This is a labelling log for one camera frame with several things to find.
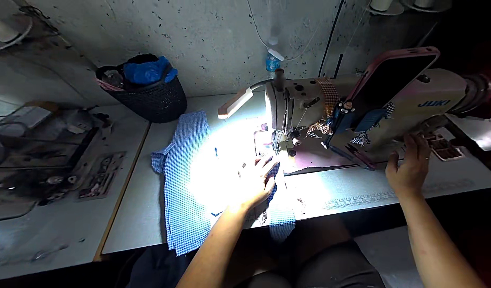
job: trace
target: black basket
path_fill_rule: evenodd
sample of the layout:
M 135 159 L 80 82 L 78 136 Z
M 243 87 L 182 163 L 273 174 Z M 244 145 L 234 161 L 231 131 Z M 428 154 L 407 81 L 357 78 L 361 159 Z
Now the black basket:
M 103 73 L 109 70 L 117 70 L 123 75 L 122 66 L 101 67 L 96 71 L 96 77 L 101 80 Z M 170 122 L 185 113 L 186 97 L 177 76 L 169 83 L 164 82 L 169 69 L 170 66 L 166 67 L 161 80 L 144 87 L 128 88 L 124 91 L 102 89 L 148 121 L 153 123 Z

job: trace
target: person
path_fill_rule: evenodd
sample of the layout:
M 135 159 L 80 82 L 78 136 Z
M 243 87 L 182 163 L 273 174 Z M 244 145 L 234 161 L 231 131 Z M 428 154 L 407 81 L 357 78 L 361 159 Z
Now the person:
M 428 173 L 431 150 L 425 139 L 405 135 L 407 150 L 403 164 L 398 166 L 398 154 L 389 156 L 386 177 L 400 202 L 407 221 L 408 236 L 421 281 L 427 288 L 484 287 L 484 284 L 453 244 L 425 201 L 421 187 Z M 267 177 L 278 163 L 276 160 L 256 159 L 246 163 L 241 171 L 241 197 L 222 213 L 207 239 L 197 251 L 177 288 L 221 287 L 226 267 L 240 236 L 247 212 L 268 198 L 274 179 Z M 308 260 L 300 272 L 296 287 L 384 287 L 378 272 L 367 262 L 357 245 L 346 243 L 338 249 L 331 247 Z M 255 275 L 249 287 L 290 287 L 280 276 Z

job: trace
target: brown checkered fabric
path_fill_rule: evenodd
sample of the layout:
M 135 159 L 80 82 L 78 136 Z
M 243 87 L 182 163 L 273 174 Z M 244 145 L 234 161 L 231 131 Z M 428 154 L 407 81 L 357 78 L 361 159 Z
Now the brown checkered fabric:
M 325 95 L 325 114 L 327 115 L 327 118 L 329 118 L 331 117 L 332 112 L 334 112 L 334 107 L 336 107 L 336 103 L 338 103 L 338 92 L 336 91 L 336 87 L 334 86 L 334 84 L 331 83 L 331 79 L 329 79 L 328 77 L 316 78 L 315 81 L 318 83 L 318 85 L 320 85 L 320 88 Z M 323 119 L 309 126 L 307 133 L 319 130 L 322 132 L 322 134 L 332 135 L 332 129 L 328 125 L 325 125 L 325 122 L 326 120 Z
M 336 87 L 333 83 L 331 83 L 331 79 L 328 77 L 316 78 L 315 81 L 320 85 L 322 92 L 325 95 L 325 113 L 327 114 L 327 118 L 332 115 L 334 112 L 334 107 L 336 107 L 336 103 L 338 103 L 339 95 L 336 91 Z

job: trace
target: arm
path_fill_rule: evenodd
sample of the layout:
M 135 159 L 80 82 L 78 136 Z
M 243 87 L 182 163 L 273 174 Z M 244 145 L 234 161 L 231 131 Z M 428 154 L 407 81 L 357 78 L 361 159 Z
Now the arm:
M 430 148 L 420 136 L 405 135 L 403 165 L 391 154 L 386 176 L 394 189 L 405 219 L 416 267 L 427 288 L 485 287 L 428 206 L 421 187 L 428 173 Z
M 267 158 L 245 163 L 236 197 L 210 230 L 176 288 L 220 287 L 247 212 L 268 198 L 274 178 L 267 175 L 279 162 Z

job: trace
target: blue plastic bag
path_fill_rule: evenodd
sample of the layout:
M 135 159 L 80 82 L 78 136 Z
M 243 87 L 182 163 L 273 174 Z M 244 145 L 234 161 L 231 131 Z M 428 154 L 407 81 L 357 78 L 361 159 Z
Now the blue plastic bag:
M 123 66 L 125 78 L 135 84 L 148 85 L 159 81 L 162 78 L 164 69 L 169 65 L 169 60 L 164 56 L 156 62 L 146 62 L 141 64 L 127 63 Z M 165 83 L 171 82 L 178 75 L 178 70 L 171 68 L 165 76 Z

